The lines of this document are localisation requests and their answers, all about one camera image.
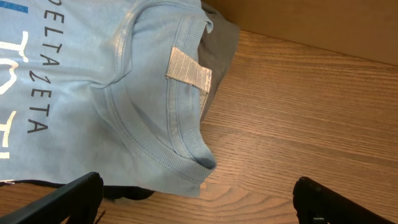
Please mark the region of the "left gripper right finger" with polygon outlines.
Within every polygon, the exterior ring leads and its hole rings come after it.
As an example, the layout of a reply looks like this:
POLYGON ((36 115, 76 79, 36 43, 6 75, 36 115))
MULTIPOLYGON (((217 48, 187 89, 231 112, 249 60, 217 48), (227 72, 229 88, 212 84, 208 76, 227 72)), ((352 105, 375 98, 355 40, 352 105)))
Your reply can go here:
POLYGON ((296 182, 293 205, 300 224, 394 224, 308 177, 296 182))

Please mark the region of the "light blue t-shirt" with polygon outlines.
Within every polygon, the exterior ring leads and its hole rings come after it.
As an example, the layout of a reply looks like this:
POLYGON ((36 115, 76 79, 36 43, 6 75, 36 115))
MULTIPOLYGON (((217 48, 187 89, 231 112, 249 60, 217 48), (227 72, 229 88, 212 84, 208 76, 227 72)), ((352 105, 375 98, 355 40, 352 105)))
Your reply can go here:
POLYGON ((200 133, 211 71, 200 1, 1 2, 1 181, 197 196, 216 161, 200 133))

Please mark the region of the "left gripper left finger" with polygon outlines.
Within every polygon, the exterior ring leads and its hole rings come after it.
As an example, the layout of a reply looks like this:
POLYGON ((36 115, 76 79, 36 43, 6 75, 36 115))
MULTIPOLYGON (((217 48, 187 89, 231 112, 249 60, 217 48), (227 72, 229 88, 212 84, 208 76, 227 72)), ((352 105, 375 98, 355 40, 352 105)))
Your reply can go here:
POLYGON ((1 224, 94 224, 103 199, 103 180, 90 172, 15 212, 1 217, 1 224))

